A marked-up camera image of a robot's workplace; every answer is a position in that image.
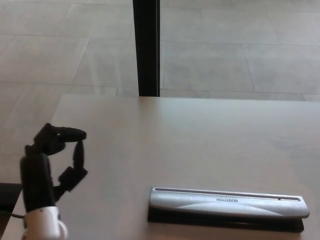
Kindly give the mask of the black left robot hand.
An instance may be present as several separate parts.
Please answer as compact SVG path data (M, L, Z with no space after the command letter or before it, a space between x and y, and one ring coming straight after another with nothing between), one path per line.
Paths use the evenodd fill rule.
M88 174L85 169L83 141L87 133L72 127L57 127L46 123L33 139L32 145L24 147L25 155L20 160L25 212L55 207L65 192L71 192ZM66 143L76 143L72 166L68 166L58 177L54 186L49 156L63 151Z

